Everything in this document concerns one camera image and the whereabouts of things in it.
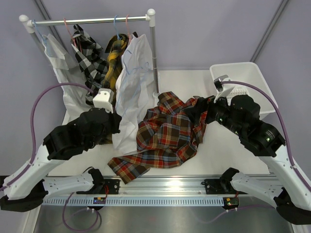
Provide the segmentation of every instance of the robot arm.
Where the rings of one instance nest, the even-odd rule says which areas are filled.
[[[25,212],[39,206],[43,200],[76,191],[100,191],[104,179],[98,169],[90,169],[79,176],[49,178],[46,175],[71,157],[103,144],[107,135],[119,133],[121,117],[113,112],[113,92],[100,89],[93,99],[95,108],[82,113],[67,125],[56,127],[39,147],[35,161],[12,185],[7,185],[29,164],[0,181],[5,196],[0,199],[2,210]]]
[[[267,164],[283,185],[270,186],[229,168],[220,178],[223,189],[233,188],[269,203],[290,223],[311,224],[311,192],[291,166],[284,138],[274,126],[259,120],[260,106],[247,95],[235,96],[230,106],[225,97],[214,99],[207,99],[207,123],[217,121],[236,134],[241,144]]]

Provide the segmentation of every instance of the light purple wall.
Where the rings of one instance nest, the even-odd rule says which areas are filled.
[[[156,12],[158,65],[162,69],[208,69],[213,64],[249,61],[280,0],[43,0],[52,19],[143,16]],[[130,22],[145,33],[147,22]],[[117,23],[125,33],[125,23]],[[115,35],[112,23],[83,25],[104,48]],[[58,26],[69,45],[69,34]]]
[[[44,88],[57,83],[47,60],[19,22],[21,14],[40,19],[31,0],[1,1],[0,175],[12,174],[30,158],[32,104]],[[62,123],[64,113],[61,89],[51,91],[42,99],[35,114],[38,145]],[[0,211],[0,232],[16,233],[22,217],[22,213]]]
[[[257,64],[278,102],[293,156],[311,178],[311,2],[291,1]],[[267,117],[279,126],[276,114]]]

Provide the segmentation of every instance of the yellow plaid shirt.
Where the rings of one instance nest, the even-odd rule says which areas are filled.
[[[109,68],[104,80],[105,83],[110,84],[110,89],[115,93],[114,100],[116,99],[116,81],[122,71],[121,56],[128,43],[127,35],[119,34],[119,37],[120,40],[116,35],[112,37],[105,50],[105,53],[109,53],[107,58]]]

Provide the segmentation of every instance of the white table surface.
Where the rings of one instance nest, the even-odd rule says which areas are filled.
[[[182,101],[192,96],[215,95],[209,70],[165,70],[160,71],[160,92],[173,91]],[[50,176],[72,176],[81,174],[87,167],[98,168],[105,176],[115,173],[107,165],[116,156],[122,156],[112,144],[96,146],[88,152],[72,157],[49,173]],[[151,168],[146,176],[220,175],[229,167],[246,174],[269,174],[267,165],[247,151],[236,135],[217,122],[206,128],[203,144],[196,156],[180,167],[170,169]]]

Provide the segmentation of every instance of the red plaid shirt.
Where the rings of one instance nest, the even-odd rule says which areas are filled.
[[[139,123],[137,133],[138,154],[112,158],[108,165],[124,183],[146,173],[151,167],[171,168],[182,165],[196,155],[203,142],[207,111],[194,125],[183,109],[195,106],[198,98],[186,103],[173,92],[159,95],[158,107],[148,109]]]

